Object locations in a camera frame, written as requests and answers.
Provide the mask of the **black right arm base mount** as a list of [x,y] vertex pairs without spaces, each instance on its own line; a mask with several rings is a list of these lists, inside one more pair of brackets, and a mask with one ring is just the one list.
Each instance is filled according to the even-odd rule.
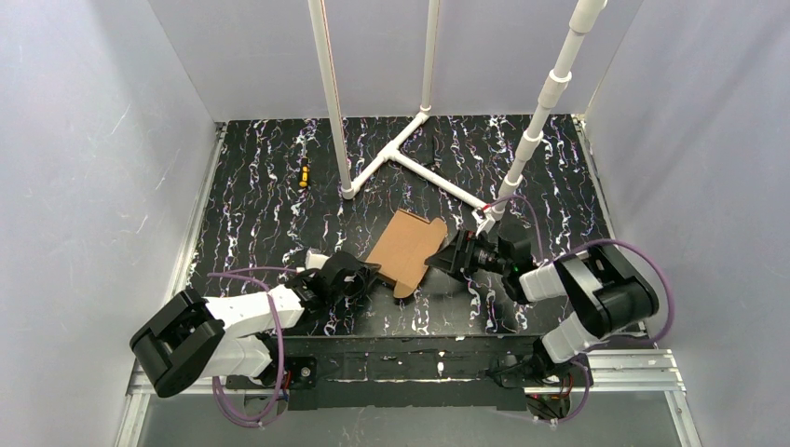
[[493,358],[484,375],[499,386],[515,388],[533,384],[568,386],[570,382],[584,381],[584,367],[590,362],[586,355],[560,363],[553,363],[543,354],[506,354]]

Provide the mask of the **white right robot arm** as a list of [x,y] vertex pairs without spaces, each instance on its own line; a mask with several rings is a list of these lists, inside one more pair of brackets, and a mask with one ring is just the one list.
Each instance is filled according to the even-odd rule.
[[502,371],[547,372],[660,309],[653,287],[609,241],[539,264],[528,239],[498,237],[492,243],[463,231],[425,264],[457,279],[478,270],[498,274],[506,295],[519,305],[568,299],[570,315],[537,339],[527,359],[509,361]]

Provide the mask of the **brown cardboard box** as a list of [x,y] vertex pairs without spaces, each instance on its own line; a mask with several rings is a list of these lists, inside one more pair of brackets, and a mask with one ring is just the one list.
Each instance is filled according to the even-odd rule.
[[378,275],[392,286],[394,299],[410,297],[423,280],[425,261],[435,254],[448,234],[441,218],[428,220],[408,210],[397,210],[366,258],[379,264]]

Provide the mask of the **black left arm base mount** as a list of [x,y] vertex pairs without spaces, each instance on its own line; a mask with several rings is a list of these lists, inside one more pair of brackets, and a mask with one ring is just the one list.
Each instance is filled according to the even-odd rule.
[[[273,361],[253,378],[231,375],[225,380],[225,387],[231,390],[273,389],[278,374],[278,363]],[[281,388],[286,392],[311,389],[316,385],[318,361],[315,357],[285,357]]]

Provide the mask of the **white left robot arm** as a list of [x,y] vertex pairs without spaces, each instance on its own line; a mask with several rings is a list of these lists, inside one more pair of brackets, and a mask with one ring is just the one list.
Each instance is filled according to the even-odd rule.
[[309,253],[305,267],[269,291],[218,298],[185,289],[134,333],[129,347],[161,398],[207,377],[258,379],[279,356],[277,342],[263,341],[263,333],[321,318],[367,292],[380,268],[346,251]]

